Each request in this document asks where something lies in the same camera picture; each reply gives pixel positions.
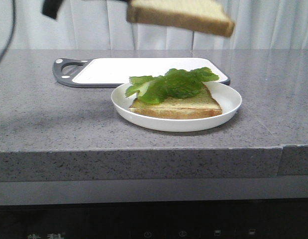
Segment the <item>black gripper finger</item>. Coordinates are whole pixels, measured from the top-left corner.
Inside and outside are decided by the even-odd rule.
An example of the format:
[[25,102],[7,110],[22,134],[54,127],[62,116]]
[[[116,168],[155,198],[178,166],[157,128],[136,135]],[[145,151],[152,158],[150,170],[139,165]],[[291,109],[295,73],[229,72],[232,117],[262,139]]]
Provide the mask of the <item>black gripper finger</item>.
[[57,19],[59,9],[64,0],[44,0],[42,5],[42,14],[51,19]]

